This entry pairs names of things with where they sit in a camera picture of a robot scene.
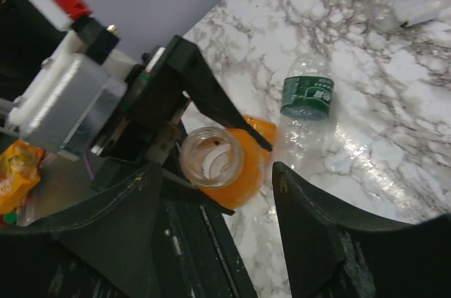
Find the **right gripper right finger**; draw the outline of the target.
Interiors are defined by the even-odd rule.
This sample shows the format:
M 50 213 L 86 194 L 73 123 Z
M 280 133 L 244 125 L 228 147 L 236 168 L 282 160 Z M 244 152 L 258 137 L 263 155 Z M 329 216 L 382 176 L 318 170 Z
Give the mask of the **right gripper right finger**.
M 449 297 L 450 215 L 416 225 L 348 204 L 284 163 L 273 195 L 293 297 Z

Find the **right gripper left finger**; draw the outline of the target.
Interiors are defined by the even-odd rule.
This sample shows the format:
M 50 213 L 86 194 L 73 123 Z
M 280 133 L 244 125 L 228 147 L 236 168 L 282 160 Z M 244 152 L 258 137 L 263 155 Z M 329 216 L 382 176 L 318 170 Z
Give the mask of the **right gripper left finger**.
M 129 297 L 150 297 L 151 239 L 162 174 L 150 163 L 120 183 L 27 227 L 1 229 L 1 240 L 49 236 Z

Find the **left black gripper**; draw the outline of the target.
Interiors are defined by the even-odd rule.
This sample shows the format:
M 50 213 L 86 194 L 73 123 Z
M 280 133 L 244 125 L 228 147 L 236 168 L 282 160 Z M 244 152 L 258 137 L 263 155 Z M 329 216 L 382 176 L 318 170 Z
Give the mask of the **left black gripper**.
M 175 73 L 165 68 L 165 59 Z M 244 130 L 266 151 L 273 149 L 229 99 L 199 47 L 179 35 L 166 49 L 157 46 L 143 54 L 142 63 L 125 81 L 127 92 L 92 145 L 91 152 L 98 157 L 136 167 L 149 161 L 163 165 L 180 138 L 179 122 L 190 102 L 183 90 L 206 117 L 226 128 Z M 162 168 L 161 174 L 165 200 L 210 207 L 227 216 L 235 213 L 175 173 Z

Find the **orange juice bottle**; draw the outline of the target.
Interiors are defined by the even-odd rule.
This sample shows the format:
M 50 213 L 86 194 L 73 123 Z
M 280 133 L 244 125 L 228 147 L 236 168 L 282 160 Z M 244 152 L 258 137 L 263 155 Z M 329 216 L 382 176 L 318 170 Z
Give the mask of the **orange juice bottle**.
M 195 187 L 221 206 L 235 210 L 258 192 L 271 152 L 245 130 L 204 127 L 186 137 L 180 167 Z

